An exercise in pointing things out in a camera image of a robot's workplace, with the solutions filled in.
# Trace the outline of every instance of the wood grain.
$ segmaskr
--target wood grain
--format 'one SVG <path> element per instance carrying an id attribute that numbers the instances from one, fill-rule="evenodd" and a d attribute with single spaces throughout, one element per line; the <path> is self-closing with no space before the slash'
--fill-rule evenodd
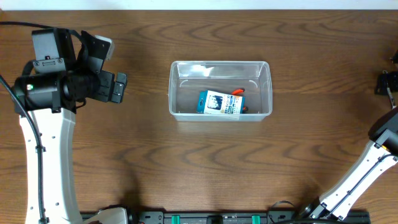
<path id="1" fill-rule="evenodd" d="M 119 202 L 167 211 L 305 203 L 349 169 L 390 107 L 373 89 L 382 70 L 394 69 L 396 11 L 32 11 L 0 20 L 83 29 L 116 43 L 104 69 L 129 74 L 123 103 L 88 100 L 76 116 L 83 211 Z M 31 30 L 0 27 L 0 72 L 9 83 L 34 58 Z M 176 122 L 167 101 L 175 60 L 265 60 L 272 114 L 260 123 Z M 0 223 L 23 223 L 22 131 L 4 89 L 0 102 Z M 395 222 L 397 181 L 392 168 L 354 207 L 370 211 L 373 223 Z"/>

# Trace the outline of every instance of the green tape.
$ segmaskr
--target green tape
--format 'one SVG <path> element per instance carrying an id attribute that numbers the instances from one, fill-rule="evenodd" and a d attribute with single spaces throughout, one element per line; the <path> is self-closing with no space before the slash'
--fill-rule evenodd
<path id="1" fill-rule="evenodd" d="M 253 224 L 260 224 L 260 216 L 259 215 L 252 215 L 251 220 Z"/>
<path id="2" fill-rule="evenodd" d="M 172 224 L 180 224 L 180 216 L 172 215 Z"/>

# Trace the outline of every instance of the plastic container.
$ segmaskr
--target plastic container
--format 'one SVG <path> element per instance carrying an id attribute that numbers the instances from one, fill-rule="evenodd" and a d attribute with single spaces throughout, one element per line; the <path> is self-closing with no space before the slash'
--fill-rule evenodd
<path id="1" fill-rule="evenodd" d="M 244 88 L 244 114 L 201 114 L 201 91 L 231 94 Z M 169 81 L 169 110 L 177 121 L 261 121 L 272 112 L 271 73 L 267 62 L 176 61 Z"/>

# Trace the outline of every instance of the red object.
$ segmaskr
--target red object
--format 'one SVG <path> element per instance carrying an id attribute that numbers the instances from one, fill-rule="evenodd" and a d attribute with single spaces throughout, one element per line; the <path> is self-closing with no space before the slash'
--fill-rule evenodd
<path id="1" fill-rule="evenodd" d="M 232 95 L 238 95 L 238 94 L 243 93 L 243 92 L 244 92 L 244 88 L 242 88 L 242 89 L 237 89 L 237 90 L 235 90 L 235 91 L 232 92 Z"/>

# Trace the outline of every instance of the wooden tabletop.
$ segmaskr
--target wooden tabletop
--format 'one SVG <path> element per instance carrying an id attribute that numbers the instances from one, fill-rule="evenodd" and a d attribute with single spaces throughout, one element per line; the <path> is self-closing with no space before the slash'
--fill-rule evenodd
<path id="1" fill-rule="evenodd" d="M 394 69 L 397 11 L 21 11 L 0 20 L 86 30 L 116 43 L 104 69 L 129 75 L 123 103 L 88 100 L 76 115 L 81 211 L 119 202 L 166 211 L 300 205 L 342 177 L 390 109 L 373 91 L 377 76 Z M 11 84 L 34 59 L 31 30 L 0 27 L 0 72 Z M 272 114 L 258 123 L 176 122 L 167 96 L 175 60 L 268 62 Z M 0 223 L 23 223 L 25 145 L 3 88 L 0 102 Z M 388 170 L 355 203 L 372 223 L 396 221 L 397 173 Z"/>

